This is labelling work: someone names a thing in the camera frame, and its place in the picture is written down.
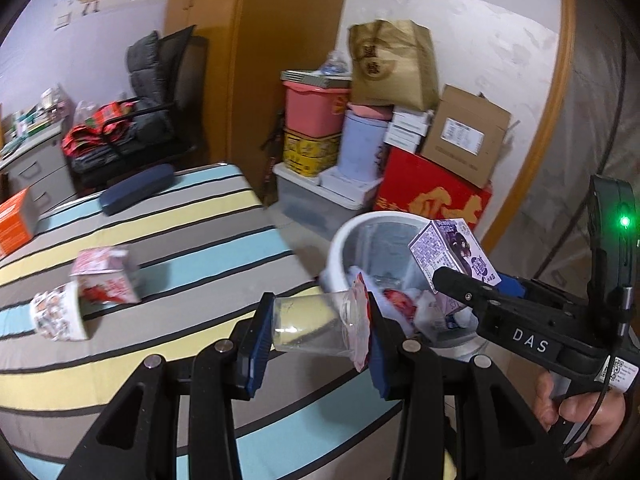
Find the person's right hand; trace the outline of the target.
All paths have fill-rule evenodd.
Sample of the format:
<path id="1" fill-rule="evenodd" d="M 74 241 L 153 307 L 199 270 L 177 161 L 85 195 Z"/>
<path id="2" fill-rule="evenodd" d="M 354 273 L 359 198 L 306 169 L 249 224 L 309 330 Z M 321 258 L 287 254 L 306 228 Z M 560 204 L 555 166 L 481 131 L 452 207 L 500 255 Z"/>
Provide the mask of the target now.
<path id="1" fill-rule="evenodd" d="M 597 393 L 583 393 L 579 396 L 566 398 L 560 406 L 556 406 L 551 399 L 553 387 L 554 382 L 551 374 L 542 372 L 536 382 L 533 411 L 544 430 L 548 431 L 560 417 L 568 422 L 582 424 L 591 414 L 599 395 Z M 600 408 L 594 413 L 588 434 L 572 458 L 582 457 L 607 444 L 620 429 L 625 413 L 624 396 L 616 390 L 608 392 Z"/>

